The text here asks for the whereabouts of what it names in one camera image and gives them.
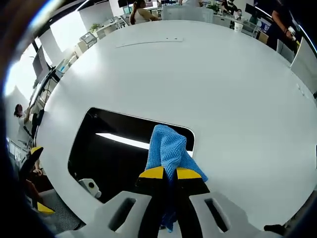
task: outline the person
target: person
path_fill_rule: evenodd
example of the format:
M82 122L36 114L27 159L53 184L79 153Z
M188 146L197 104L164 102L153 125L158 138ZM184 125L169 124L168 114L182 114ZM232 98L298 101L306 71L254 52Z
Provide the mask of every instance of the person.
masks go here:
M133 10L130 15L131 25L140 24L148 21L158 21L159 19L145 10L145 1L137 0L133 3Z
M242 10L238 9L236 14L234 15L234 19L241 20L241 17L242 17Z
M194 6L194 7L202 7L202 0L178 0L178 3L182 6Z
M18 140L26 146L28 146L29 141L34 139L37 128L37 114L33 114L33 120L30 121L31 108L29 107L26 111L23 111L21 104L17 104L14 110L14 115L18 118L20 124Z
M288 8L280 0L276 1L276 5L272 12L272 19L273 23L266 32L268 35L266 45L276 50L277 40L279 39L288 48L296 52L296 43L293 41L292 33L288 30L290 26L292 26L293 29L296 29L296 27L293 25L292 16Z
M234 0L225 0L221 4L221 9L223 12L233 15L234 12L238 11L238 8L235 4L233 4Z

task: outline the blue microfiber towel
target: blue microfiber towel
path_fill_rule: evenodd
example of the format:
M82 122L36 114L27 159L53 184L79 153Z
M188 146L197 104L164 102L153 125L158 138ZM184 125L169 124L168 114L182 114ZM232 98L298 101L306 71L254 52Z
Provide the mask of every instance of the blue microfiber towel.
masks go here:
M173 184L174 172L177 167L194 170L201 175L204 182L208 180L207 176L187 153L186 137L178 134L167 125L156 125L150 140L148 162L145 169L148 170L158 166L165 168L170 186ZM166 226L171 232L175 221L175 209L172 202L170 202L163 216L162 225Z

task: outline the fluorescent light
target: fluorescent light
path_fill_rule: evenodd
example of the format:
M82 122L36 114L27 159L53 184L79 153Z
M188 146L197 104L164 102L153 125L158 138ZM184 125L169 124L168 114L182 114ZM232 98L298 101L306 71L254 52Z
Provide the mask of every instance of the fluorescent light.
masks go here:
M78 8L76 8L76 10L75 11L79 11L79 9L81 8L81 7L83 7L87 2L89 2L90 0L86 0L86 1L84 1L82 4L80 4L80 6L78 7Z
M137 141L137 140L131 140L131 139L127 139L121 136L117 136L117 135L112 135L110 133L96 133L96 135L102 136L104 138L110 139L110 140L114 140L126 145L132 145L135 147L139 147L142 149L146 149L148 150L150 148L150 144L148 143L144 143L141 141ZM187 153L192 157L193 156L193 151L187 151Z
M309 40L309 42L310 42L310 43L311 43L311 45L313 46L313 49L315 50L315 53L317 54L317 50L316 50L316 48L315 48L315 46L314 46L314 44L313 44L312 40L308 37L308 35L307 35L306 31L304 31L304 29L302 28L302 26L301 26L301 25L298 25L298 26L299 26L299 28L303 31L303 33L306 35L307 39Z
M261 12L263 12L264 14L266 14L268 17L272 18L272 16L268 13L266 13L265 11L263 11L262 9L259 9L257 6L255 6L256 9L260 10Z

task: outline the potted plant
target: potted plant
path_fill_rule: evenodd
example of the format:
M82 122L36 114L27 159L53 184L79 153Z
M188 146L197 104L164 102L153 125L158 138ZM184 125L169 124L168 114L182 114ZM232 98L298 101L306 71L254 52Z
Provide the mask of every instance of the potted plant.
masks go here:
M94 23L94 24L90 27L89 31L90 31L91 33L93 33L93 32L95 32L95 31L96 31L98 28L100 28L100 27L101 27L100 24Z
M207 6L207 8L212 9L215 13L219 12L219 5L218 4L210 4Z

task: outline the black panel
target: black panel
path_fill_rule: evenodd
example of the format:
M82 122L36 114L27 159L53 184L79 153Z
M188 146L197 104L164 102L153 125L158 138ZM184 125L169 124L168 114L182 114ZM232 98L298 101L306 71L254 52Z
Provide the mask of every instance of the black panel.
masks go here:
M119 7L128 6L129 4L133 4L134 0L118 0Z
M90 109L77 132L68 169L76 179L90 178L98 185L101 202L107 202L123 190L134 187L144 171L148 150L96 135L110 133L149 143L153 128L159 122L109 111ZM168 125L187 138L186 149L193 150L194 135L186 128Z

